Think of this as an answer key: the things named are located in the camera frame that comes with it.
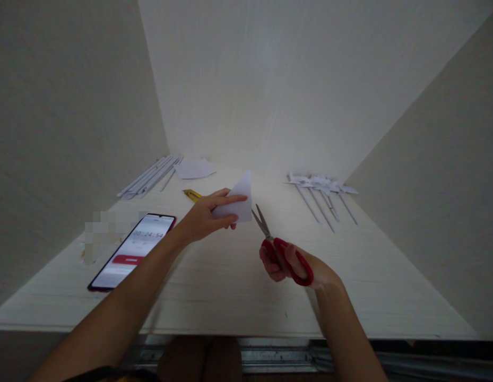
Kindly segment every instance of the paper triangle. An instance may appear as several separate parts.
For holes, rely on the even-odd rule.
[[[236,214],[239,219],[236,223],[244,223],[252,220],[252,173],[246,171],[243,177],[229,192],[232,195],[246,195],[248,199],[244,202],[235,202],[224,206],[218,206],[213,211],[214,218],[224,218],[230,214]]]

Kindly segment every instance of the paper stick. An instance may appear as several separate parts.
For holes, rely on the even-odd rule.
[[[333,200],[331,199],[331,195],[328,195],[327,198],[330,200],[331,204],[331,212],[333,213],[333,216],[335,217],[336,221],[340,221],[340,218],[338,217],[338,211],[336,210],[335,205],[333,204]]]
[[[313,188],[309,188],[309,190],[310,190],[310,193],[312,194],[312,196],[314,197],[315,203],[317,203],[317,205],[319,206],[319,209],[321,210],[322,214],[324,215],[324,219],[326,219],[327,223],[330,225],[330,228],[334,233],[335,230],[333,228],[333,225],[331,224],[330,219],[327,217],[326,212],[324,211],[325,208],[322,206],[321,201],[317,199],[317,195],[315,195],[315,191]]]
[[[148,176],[145,176],[143,177],[141,180],[139,180],[133,187],[131,187],[124,195],[123,195],[123,198],[125,199],[131,199],[132,197],[134,197],[148,182],[149,180],[152,179],[152,177],[161,169],[163,168],[163,166],[165,166],[165,164],[167,164],[168,162],[170,162],[172,160],[173,156],[172,155],[169,155],[167,157],[165,157],[162,161],[160,161],[160,163],[155,167],[153,168]]]
[[[306,198],[306,196],[303,195],[303,191],[302,191],[301,187],[299,185],[297,185],[297,184],[294,184],[294,185],[296,186],[297,190],[299,191],[299,194],[301,195],[301,197],[305,201],[306,205],[308,206],[308,208],[312,212],[312,215],[314,216],[315,220],[317,220],[317,223],[322,224],[321,221],[319,220],[319,218],[317,217],[317,214],[315,213],[314,209],[310,205],[310,202],[308,201],[308,199]]]
[[[347,204],[345,203],[345,200],[343,199],[342,197],[342,194],[339,193],[338,196],[340,197],[340,199],[342,200],[342,203],[343,205],[345,206],[345,208],[347,209],[347,211],[349,212],[349,215],[351,215],[351,218],[354,220],[354,223],[356,223],[356,225],[358,225],[358,222],[356,221],[356,218],[354,217],[354,215],[352,215],[352,212],[351,210],[349,209],[349,207],[347,206]]]
[[[335,210],[333,209],[333,203],[331,202],[330,197],[328,195],[326,195],[326,193],[323,190],[321,190],[321,195],[322,195],[322,198],[324,199],[324,201],[326,202],[327,207],[330,209],[331,213],[333,214],[335,220],[340,221],[340,219],[338,219],[338,215],[336,214]]]
[[[164,160],[165,157],[161,157],[160,160],[157,160],[151,167],[149,167],[146,171],[141,173],[135,180],[133,180],[130,184],[127,185],[120,193],[117,194],[117,197],[123,196],[126,191],[128,191],[131,187],[133,187],[140,179],[142,179],[148,172],[150,172],[154,167],[159,165],[162,160]]]
[[[173,157],[171,161],[165,164],[153,177],[149,180],[144,187],[138,192],[138,195],[144,197],[149,190],[163,178],[170,169],[174,166],[174,164],[179,160],[179,157]]]
[[[183,160],[183,157],[180,157],[179,160],[174,163],[174,166],[178,163],[181,163],[181,161]],[[167,186],[168,182],[170,182],[170,180],[172,179],[172,176],[174,176],[174,173],[176,172],[176,169],[174,168],[174,166],[172,166],[172,171],[170,172],[170,175],[168,176],[167,180],[165,181],[165,183],[161,186],[161,190],[160,192],[162,192],[165,187]]]

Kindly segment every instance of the white table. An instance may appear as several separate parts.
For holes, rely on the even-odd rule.
[[[116,225],[119,235],[111,235],[106,250],[95,250],[96,261],[84,264],[82,234],[0,307],[0,329],[69,332],[104,298],[87,285],[119,245],[117,238],[138,221],[139,211],[181,219],[193,205],[181,190],[205,195],[232,188],[244,173],[213,165],[218,172],[209,178],[180,180],[174,175],[163,193],[158,185],[143,199],[117,202],[110,212],[121,222]],[[480,338],[350,197],[359,225],[336,198],[342,220],[332,233],[327,224],[317,224],[296,188],[282,181],[253,173],[253,202],[262,208],[274,236],[336,270],[370,338]],[[142,332],[321,338],[313,292],[292,280],[274,283],[265,274],[258,257],[263,238],[253,220],[189,246]]]

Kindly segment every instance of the phone screen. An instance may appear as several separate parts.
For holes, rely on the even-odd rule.
[[[176,221],[174,216],[147,214],[89,284],[89,290],[109,291],[128,276]]]

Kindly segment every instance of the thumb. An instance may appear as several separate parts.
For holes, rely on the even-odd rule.
[[[285,249],[285,259],[299,277],[301,277],[302,279],[306,279],[308,277],[303,264],[296,256],[296,247],[294,246],[294,244],[289,243],[289,245],[287,245],[287,248]]]
[[[214,219],[214,225],[216,226],[216,229],[225,228],[232,223],[235,223],[238,219],[238,215],[232,214],[225,216],[224,218]]]

